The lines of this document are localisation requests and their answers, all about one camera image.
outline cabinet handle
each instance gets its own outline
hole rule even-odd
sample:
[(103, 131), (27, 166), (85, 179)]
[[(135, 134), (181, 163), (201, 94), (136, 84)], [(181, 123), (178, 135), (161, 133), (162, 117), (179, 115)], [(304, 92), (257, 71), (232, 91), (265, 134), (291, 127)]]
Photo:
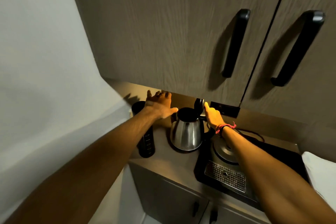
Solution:
[(210, 212), (210, 220), (209, 220), (209, 224), (212, 224), (212, 222), (215, 222), (217, 221), (217, 217), (218, 217), (218, 212), (216, 210), (212, 210)]
[(222, 76), (225, 78), (230, 78), (232, 76), (240, 46), (242, 45), (246, 31), (247, 23), (250, 18), (250, 13), (251, 11), (249, 9), (241, 9), (236, 14), (236, 23), (234, 24), (229, 51), (227, 53), (224, 69), (222, 72)]
[(271, 82), (274, 86), (283, 87), (290, 81), (325, 19), (325, 14), (318, 10), (306, 11), (301, 16), (305, 20), (303, 28), (281, 68), (278, 77), (271, 78)]
[(195, 217), (196, 216), (196, 213), (198, 212), (198, 209), (200, 207), (200, 204), (195, 202), (194, 203), (194, 208), (192, 209), (192, 216)]

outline lower cabinet door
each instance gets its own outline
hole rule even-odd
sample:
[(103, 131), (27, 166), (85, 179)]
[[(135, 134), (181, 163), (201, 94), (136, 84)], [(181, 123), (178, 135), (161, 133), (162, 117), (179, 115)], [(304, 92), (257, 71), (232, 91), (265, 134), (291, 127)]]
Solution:
[(162, 224), (199, 223), (208, 199), (136, 164), (130, 164), (130, 168), (146, 214)]
[(243, 215), (221, 206), (215, 206), (212, 202), (208, 204), (199, 224), (256, 224), (256, 222)]

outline kettle body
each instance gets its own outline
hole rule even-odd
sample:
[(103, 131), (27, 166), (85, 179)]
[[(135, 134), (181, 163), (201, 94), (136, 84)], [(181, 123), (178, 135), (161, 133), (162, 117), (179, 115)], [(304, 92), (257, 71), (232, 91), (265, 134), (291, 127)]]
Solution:
[(179, 150), (194, 151), (213, 131), (204, 133), (203, 120), (195, 109), (184, 107), (177, 112), (170, 130), (170, 141)]

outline person's left arm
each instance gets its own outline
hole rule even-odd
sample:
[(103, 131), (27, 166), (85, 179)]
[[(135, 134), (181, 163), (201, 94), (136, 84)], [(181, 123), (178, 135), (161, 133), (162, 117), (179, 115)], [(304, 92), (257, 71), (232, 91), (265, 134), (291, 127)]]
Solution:
[(178, 111), (170, 108), (170, 93), (147, 95), (145, 108), (49, 176), (5, 224), (88, 223), (145, 132)]

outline person's right arm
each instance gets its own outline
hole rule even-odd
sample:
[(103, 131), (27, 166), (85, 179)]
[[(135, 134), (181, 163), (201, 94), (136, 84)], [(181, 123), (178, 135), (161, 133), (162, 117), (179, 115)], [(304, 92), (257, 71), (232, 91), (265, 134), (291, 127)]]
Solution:
[[(209, 124), (224, 123), (219, 111), (205, 103)], [(222, 136), (233, 149), (273, 224), (335, 224), (336, 213), (294, 170), (250, 143), (229, 127)]]

